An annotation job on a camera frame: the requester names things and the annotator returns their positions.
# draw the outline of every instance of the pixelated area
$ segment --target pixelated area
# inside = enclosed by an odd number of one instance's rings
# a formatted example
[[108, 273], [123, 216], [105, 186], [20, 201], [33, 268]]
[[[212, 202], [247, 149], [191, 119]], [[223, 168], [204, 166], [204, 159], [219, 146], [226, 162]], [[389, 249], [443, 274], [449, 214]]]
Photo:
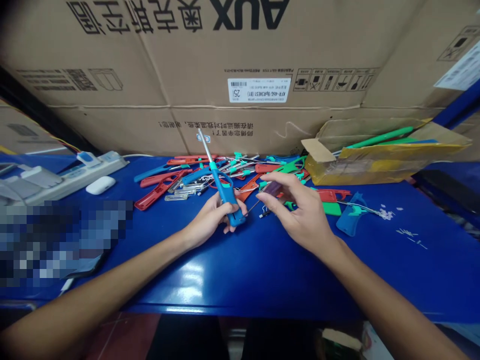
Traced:
[[91, 270], [125, 238], [132, 201], [0, 207], [0, 287], [46, 287]]

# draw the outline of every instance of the aux logo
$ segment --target aux logo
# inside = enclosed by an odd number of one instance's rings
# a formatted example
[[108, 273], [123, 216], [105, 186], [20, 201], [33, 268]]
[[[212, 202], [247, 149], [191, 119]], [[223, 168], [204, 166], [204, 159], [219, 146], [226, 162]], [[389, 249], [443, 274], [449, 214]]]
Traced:
[[[263, 16], [265, 17], [266, 28], [269, 30], [275, 30], [282, 20], [285, 9], [289, 4], [290, 0], [280, 0], [280, 1], [270, 1], [270, 0], [235, 0], [234, 16], [235, 16], [235, 25], [232, 23], [228, 16], [228, 11], [232, 6], [234, 0], [226, 0], [225, 4], [222, 5], [220, 0], [210, 0], [211, 4], [218, 13], [218, 20], [213, 27], [213, 30], [219, 30], [222, 25], [225, 26], [227, 30], [242, 30], [244, 27], [243, 19], [243, 6], [245, 3], [249, 3], [251, 6], [251, 29], [259, 29], [259, 20], [260, 20], [260, 3], [263, 10]], [[274, 20], [272, 11], [278, 10], [278, 14]]]

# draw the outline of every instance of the utility lighter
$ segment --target utility lighter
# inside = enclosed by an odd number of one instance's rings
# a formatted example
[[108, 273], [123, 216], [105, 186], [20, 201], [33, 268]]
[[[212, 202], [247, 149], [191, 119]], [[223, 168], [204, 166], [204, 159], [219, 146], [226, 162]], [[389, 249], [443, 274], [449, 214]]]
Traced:
[[[205, 152], [208, 156], [208, 160], [210, 161], [209, 173], [213, 175], [213, 179], [215, 180], [215, 185], [218, 188], [218, 192], [220, 193], [221, 201], [223, 203], [236, 204], [237, 199], [235, 198], [234, 183], [232, 182], [232, 179], [230, 179], [230, 177], [227, 174], [219, 171], [217, 164], [212, 159], [212, 155], [210, 155], [209, 147], [205, 142], [205, 138], [204, 138], [204, 134], [202, 133], [202, 130], [198, 129], [198, 133], [200, 134], [201, 142], [205, 147]], [[222, 175], [228, 181], [228, 184], [220, 182], [220, 175]], [[238, 225], [243, 224], [246, 220], [245, 216], [242, 214], [242, 209], [240, 209], [240, 207], [238, 207], [237, 211], [233, 213], [229, 213], [227, 216], [228, 216], [228, 220], [230, 221], [230, 225], [233, 227], [237, 227]]]

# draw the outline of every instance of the blue shelf frame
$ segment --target blue shelf frame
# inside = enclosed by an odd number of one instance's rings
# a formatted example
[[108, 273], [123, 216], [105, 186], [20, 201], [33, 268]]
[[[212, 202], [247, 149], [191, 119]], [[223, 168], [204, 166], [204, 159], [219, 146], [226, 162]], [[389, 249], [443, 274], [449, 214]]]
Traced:
[[453, 129], [480, 109], [480, 79], [439, 113], [433, 122]]

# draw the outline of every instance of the power strip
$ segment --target power strip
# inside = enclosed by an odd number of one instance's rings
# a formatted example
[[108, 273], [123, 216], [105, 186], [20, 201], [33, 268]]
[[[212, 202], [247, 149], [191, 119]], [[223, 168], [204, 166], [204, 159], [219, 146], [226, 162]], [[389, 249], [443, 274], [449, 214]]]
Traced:
[[[79, 165], [63, 172], [60, 177], [61, 183], [24, 199], [29, 206], [43, 205], [45, 201], [62, 199], [98, 180], [102, 176], [110, 175], [121, 168], [124, 168], [129, 161], [126, 161], [115, 151], [109, 151], [98, 157], [101, 163], [95, 167]], [[12, 205], [23, 205], [22, 201], [15, 201]]]

